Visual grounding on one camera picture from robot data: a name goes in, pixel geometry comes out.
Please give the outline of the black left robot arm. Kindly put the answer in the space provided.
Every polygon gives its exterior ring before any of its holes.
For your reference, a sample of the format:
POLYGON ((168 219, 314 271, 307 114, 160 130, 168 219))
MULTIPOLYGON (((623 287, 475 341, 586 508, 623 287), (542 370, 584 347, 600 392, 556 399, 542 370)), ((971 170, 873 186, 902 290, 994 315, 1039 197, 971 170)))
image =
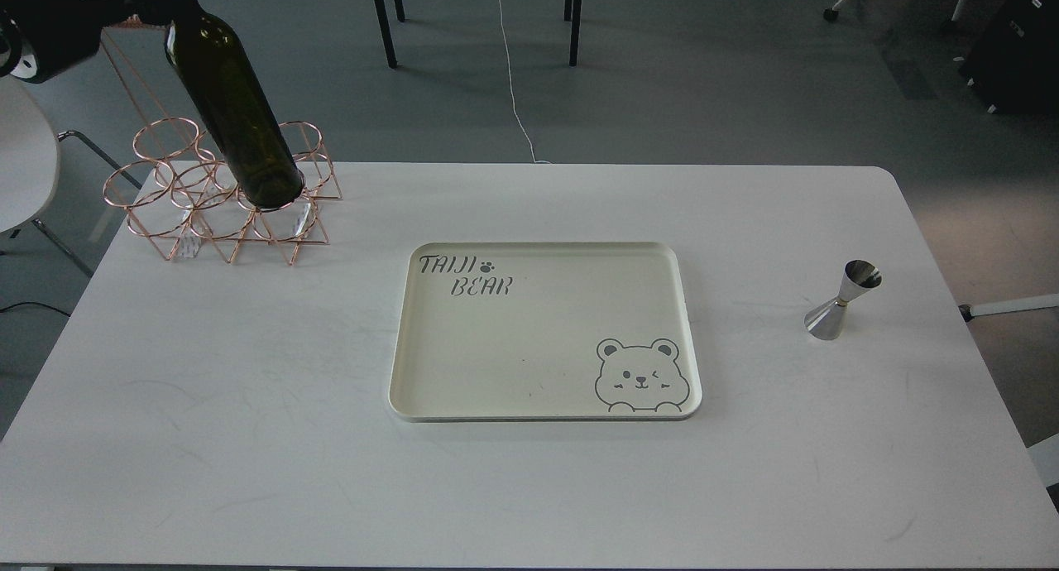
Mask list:
POLYGON ((170 24, 189 0, 1 0, 2 74, 40 84, 98 51, 103 28, 170 24))

